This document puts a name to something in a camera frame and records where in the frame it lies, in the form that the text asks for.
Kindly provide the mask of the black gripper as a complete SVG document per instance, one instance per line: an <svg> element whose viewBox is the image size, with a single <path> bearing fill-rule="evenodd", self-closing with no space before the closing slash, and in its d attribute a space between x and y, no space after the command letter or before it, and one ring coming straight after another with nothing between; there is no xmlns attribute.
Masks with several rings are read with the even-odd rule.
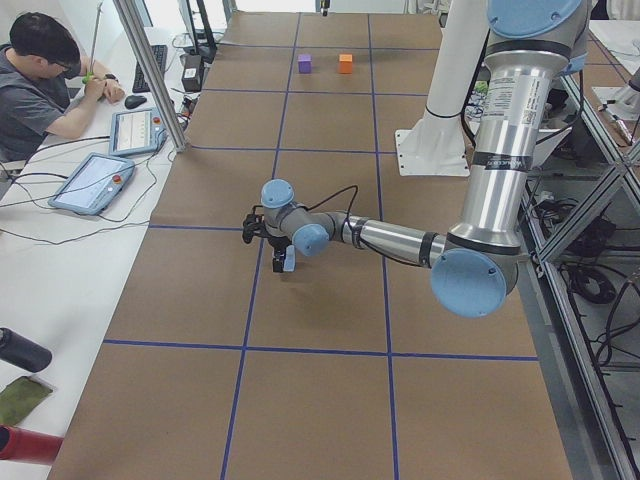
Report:
<svg viewBox="0 0 640 480"><path fill-rule="evenodd" d="M284 272L284 254L286 249L291 244L288 237L276 237L272 236L268 239L269 244L273 248L272 269L274 273Z"/></svg>

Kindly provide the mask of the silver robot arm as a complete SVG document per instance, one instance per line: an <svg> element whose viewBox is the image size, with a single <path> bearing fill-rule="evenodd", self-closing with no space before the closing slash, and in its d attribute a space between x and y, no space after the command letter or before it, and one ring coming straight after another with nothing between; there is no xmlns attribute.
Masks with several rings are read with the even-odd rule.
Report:
<svg viewBox="0 0 640 480"><path fill-rule="evenodd" d="M446 234L360 217L315 213L292 186L267 182L244 237L266 238L277 270L289 247L306 256L332 241L431 271L447 310L477 318L499 309L514 288L521 244L516 221L552 82L586 57L587 1L452 3L424 116L397 138L403 174L469 178L459 221Z"/></svg>

